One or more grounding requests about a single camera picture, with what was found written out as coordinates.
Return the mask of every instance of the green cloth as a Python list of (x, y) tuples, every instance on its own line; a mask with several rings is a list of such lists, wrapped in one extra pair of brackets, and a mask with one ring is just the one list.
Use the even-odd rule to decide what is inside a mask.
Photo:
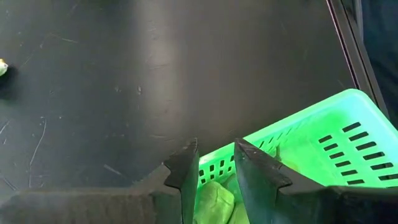
[(200, 191), (193, 217), (197, 224), (227, 224), (234, 210), (234, 195), (217, 182), (205, 184)]
[(250, 224), (243, 203), (237, 203), (228, 224)]

